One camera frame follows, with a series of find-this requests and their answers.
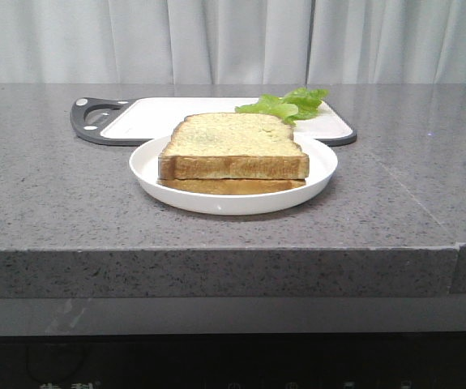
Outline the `toasted bread slice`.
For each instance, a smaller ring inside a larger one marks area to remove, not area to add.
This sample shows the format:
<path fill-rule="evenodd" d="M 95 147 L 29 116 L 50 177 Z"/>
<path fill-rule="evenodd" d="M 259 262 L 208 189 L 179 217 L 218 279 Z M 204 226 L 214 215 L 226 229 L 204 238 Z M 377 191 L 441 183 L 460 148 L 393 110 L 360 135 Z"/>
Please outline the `toasted bread slice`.
<path fill-rule="evenodd" d="M 173 130 L 158 156 L 159 178 L 305 179 L 310 159 L 293 127 L 268 114 L 201 113 Z"/>
<path fill-rule="evenodd" d="M 207 195 L 260 195 L 304 186 L 304 179 L 158 179 L 157 183 L 175 190 Z"/>

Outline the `green lettuce leaf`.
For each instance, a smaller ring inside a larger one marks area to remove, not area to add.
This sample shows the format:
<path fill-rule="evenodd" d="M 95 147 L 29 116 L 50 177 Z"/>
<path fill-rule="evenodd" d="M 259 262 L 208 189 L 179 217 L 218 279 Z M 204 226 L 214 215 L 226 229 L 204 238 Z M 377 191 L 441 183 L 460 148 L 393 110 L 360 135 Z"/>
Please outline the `green lettuce leaf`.
<path fill-rule="evenodd" d="M 319 115 L 319 106 L 328 94 L 327 89 L 304 87 L 293 89 L 284 96 L 262 94 L 253 104 L 237 106 L 235 112 L 269 114 L 294 125 L 295 121 L 316 118 Z"/>

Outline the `white round plate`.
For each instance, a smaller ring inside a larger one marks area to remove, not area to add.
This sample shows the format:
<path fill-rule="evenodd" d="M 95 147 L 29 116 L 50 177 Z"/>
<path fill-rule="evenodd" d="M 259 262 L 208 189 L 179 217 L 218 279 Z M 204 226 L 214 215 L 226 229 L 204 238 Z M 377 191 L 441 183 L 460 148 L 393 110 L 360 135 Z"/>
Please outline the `white round plate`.
<path fill-rule="evenodd" d="M 175 190 L 156 183 L 157 158 L 169 141 L 165 136 L 150 140 L 133 151 L 131 172 L 154 199 L 183 210 L 219 216 L 248 216 L 276 212 L 304 203 L 325 189 L 336 171 L 338 158 L 326 144 L 305 135 L 295 135 L 310 159 L 310 172 L 304 186 L 267 194 L 218 195 Z"/>

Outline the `white cutting board black rim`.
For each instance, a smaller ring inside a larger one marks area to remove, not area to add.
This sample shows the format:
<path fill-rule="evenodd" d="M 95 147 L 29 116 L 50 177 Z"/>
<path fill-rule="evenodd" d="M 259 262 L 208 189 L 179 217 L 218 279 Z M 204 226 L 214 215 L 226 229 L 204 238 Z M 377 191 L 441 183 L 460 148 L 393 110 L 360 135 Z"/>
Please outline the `white cutting board black rim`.
<path fill-rule="evenodd" d="M 145 97 L 105 100 L 83 97 L 71 107 L 70 120 L 75 133 L 92 143 L 110 146 L 139 146 L 151 139 L 172 134 L 185 117 L 197 113 L 233 112 L 253 104 L 253 97 Z M 348 145 L 357 132 L 327 103 L 319 115 L 297 121 L 295 132 L 328 146 Z"/>

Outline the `grey curtain backdrop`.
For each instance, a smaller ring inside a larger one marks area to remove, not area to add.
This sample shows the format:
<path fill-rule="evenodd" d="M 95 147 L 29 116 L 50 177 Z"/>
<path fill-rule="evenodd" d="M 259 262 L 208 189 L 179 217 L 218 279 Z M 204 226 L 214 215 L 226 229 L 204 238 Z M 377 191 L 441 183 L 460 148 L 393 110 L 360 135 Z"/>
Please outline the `grey curtain backdrop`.
<path fill-rule="evenodd" d="M 466 83 L 466 1 L 0 1 L 0 83 Z"/>

